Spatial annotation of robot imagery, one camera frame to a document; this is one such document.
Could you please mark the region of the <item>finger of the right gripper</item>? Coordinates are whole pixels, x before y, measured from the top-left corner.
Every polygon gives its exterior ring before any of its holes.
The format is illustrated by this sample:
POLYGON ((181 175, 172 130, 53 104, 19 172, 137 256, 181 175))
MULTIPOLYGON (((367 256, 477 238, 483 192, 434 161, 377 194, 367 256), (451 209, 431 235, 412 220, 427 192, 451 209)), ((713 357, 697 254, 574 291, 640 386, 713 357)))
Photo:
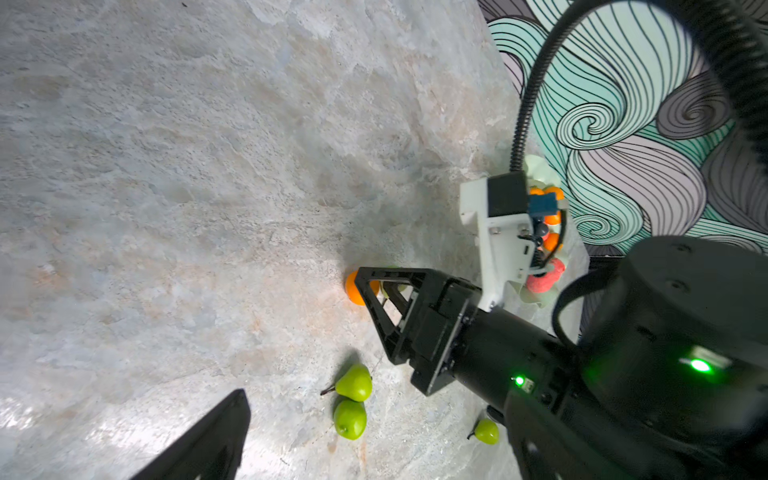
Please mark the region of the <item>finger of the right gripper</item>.
POLYGON ((364 298, 365 307, 373 321, 388 360, 394 365, 410 362, 414 357, 410 337, 411 318, 417 310, 416 303, 420 288, 410 286, 402 296, 397 295, 387 299, 401 314, 397 324, 390 318, 378 296, 373 295, 369 286, 358 289, 364 298))
POLYGON ((366 288, 371 282, 406 284, 414 288, 442 288, 444 274, 427 268, 359 268, 355 285, 358 288, 366 288))

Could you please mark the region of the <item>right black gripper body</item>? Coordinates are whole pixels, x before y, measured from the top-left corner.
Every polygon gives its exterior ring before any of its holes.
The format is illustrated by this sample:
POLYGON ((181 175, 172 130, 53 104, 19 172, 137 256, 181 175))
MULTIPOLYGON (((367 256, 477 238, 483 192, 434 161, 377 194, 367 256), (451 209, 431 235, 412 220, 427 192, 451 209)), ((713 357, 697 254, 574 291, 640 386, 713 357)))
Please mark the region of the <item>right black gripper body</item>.
POLYGON ((506 310, 481 310, 479 292, 457 280, 423 285, 407 314, 411 384, 430 396, 456 381, 502 414, 516 390, 546 409, 561 406, 572 358, 546 330, 506 310))

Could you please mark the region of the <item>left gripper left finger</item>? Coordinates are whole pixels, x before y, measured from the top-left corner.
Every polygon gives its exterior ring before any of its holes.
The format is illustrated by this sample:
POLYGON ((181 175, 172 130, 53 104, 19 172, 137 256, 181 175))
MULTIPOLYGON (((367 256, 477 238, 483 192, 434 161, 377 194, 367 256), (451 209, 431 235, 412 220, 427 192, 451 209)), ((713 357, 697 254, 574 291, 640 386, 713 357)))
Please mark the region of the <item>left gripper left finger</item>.
POLYGON ((234 479, 250 420, 245 390, 233 390, 133 479, 234 479))

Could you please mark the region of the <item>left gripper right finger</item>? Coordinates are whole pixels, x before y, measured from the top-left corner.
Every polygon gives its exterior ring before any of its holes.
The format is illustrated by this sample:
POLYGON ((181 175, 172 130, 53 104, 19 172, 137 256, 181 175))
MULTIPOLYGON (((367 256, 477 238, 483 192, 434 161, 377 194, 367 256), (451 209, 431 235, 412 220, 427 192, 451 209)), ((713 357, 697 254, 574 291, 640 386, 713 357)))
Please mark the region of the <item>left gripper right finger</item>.
POLYGON ((561 418, 512 390, 504 407, 508 440, 524 479, 657 479, 654 451, 586 409, 561 418))

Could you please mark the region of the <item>green fake pear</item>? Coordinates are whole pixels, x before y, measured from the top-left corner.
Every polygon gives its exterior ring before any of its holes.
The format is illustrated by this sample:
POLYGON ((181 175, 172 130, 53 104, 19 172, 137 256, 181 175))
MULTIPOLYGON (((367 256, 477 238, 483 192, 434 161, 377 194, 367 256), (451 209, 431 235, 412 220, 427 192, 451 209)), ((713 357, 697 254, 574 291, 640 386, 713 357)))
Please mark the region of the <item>green fake pear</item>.
POLYGON ((472 438, 487 445, 496 445, 500 441, 499 426, 489 418, 482 418, 477 422, 474 430, 467 435, 467 439, 472 438))
POLYGON ((333 385, 320 392, 321 396, 331 392, 356 402, 365 402, 373 392, 373 381, 369 369, 363 364, 352 365, 333 385))
POLYGON ((404 292, 406 292, 410 286, 408 284, 404 283, 397 283, 397 282, 382 282, 381 283, 381 292, 384 298, 391 298, 392 296, 400 295, 402 296, 404 292))
POLYGON ((333 414, 337 434, 347 440, 358 440, 367 426, 367 412, 362 402, 343 400, 333 414))

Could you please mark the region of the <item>orange fake kumquat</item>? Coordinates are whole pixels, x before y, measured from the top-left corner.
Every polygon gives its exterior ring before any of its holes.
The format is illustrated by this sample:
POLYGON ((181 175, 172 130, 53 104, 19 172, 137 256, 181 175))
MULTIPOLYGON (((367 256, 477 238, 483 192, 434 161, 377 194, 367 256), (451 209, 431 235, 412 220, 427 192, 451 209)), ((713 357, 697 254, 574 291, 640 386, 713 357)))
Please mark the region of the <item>orange fake kumquat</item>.
POLYGON ((560 235, 557 232, 550 232, 542 242, 542 249, 547 252, 554 251, 559 244, 560 235))
MULTIPOLYGON (((356 277, 357 277, 358 271, 355 270, 351 272, 345 279, 345 292, 348 297, 348 299, 355 305, 358 306, 364 306, 365 301, 363 296, 360 293, 360 290, 358 289, 356 285, 356 277)), ((368 286, 373 292, 374 296, 378 296, 380 292, 380 282, 379 281, 372 281, 368 283, 368 286)))
POLYGON ((563 190, 562 190, 562 189, 560 189, 560 188, 558 188, 558 187, 555 187, 555 186, 550 186, 550 187, 547 187, 547 188, 545 188, 545 189, 543 190, 543 192, 544 192, 545 194, 554 194, 554 195, 555 195, 555 198, 556 198, 558 201, 560 201, 560 200, 564 200, 564 199, 565 199, 565 194, 564 194, 563 190))
POLYGON ((553 215, 548 215, 544 218, 544 223, 548 226, 558 226, 562 223, 562 212, 558 211, 553 215))

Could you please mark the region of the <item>pink fake peach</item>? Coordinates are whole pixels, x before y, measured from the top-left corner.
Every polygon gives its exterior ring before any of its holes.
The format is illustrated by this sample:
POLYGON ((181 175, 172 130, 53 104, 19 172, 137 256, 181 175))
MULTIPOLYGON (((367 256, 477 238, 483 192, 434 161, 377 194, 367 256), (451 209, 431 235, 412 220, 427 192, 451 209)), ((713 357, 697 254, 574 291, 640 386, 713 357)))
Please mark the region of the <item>pink fake peach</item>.
POLYGON ((525 286, 530 292, 534 294, 546 293, 560 280, 566 270, 565 264, 558 258, 554 258, 550 264, 553 267, 551 271, 528 277, 525 286))

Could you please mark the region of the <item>light green wavy fruit bowl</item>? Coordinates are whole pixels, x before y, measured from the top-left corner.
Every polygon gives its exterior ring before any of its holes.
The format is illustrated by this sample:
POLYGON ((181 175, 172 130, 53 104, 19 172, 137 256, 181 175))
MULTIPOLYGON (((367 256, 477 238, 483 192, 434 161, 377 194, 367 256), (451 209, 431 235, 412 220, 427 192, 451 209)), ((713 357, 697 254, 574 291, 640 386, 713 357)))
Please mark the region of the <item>light green wavy fruit bowl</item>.
MULTIPOLYGON (((545 193, 543 192, 543 190, 550 186, 555 186, 562 189, 561 182, 557 173, 552 167, 549 166, 547 161, 542 157, 535 156, 535 155, 527 155, 524 160, 524 172, 526 173, 527 184, 529 187, 530 195, 544 195, 545 193)), ((534 228, 536 230, 536 233, 537 234, 542 233, 542 236, 537 239, 537 251, 534 254, 534 258, 533 258, 534 265, 532 266, 532 269, 534 270, 540 269, 540 264, 552 253, 552 252, 544 251, 542 249, 543 239, 550 232, 557 232, 560 235, 562 230, 562 223, 558 226, 548 226, 544 223, 544 218, 534 219, 534 228)), ((560 259, 565 264, 567 269, 568 257, 562 253, 562 248, 563 248, 563 242, 560 238, 557 251, 555 252, 555 255, 547 262, 547 265, 544 266, 543 272, 538 274, 531 273, 528 275, 528 277, 530 275, 540 275, 548 271, 551 271, 553 267, 551 266, 550 262, 554 258, 560 259)), ((524 286, 520 290, 520 298, 526 304, 533 304, 537 308, 544 308, 545 306, 548 306, 555 302, 559 294, 558 285, 560 283, 560 280, 554 284, 551 290, 541 294, 534 294, 530 292, 526 288, 525 286, 526 282, 525 282, 524 286)))

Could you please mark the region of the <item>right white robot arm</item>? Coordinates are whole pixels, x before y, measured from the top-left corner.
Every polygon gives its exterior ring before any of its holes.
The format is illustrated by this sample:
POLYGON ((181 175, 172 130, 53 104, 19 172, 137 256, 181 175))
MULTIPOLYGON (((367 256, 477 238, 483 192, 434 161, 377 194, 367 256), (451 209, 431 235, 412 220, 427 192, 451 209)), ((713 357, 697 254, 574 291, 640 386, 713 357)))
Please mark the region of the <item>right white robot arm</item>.
POLYGON ((480 306, 432 269, 363 267, 356 286, 385 353, 425 395, 458 381, 505 424, 525 479, 763 479, 767 259, 652 237, 558 297, 601 299, 572 341, 480 306))

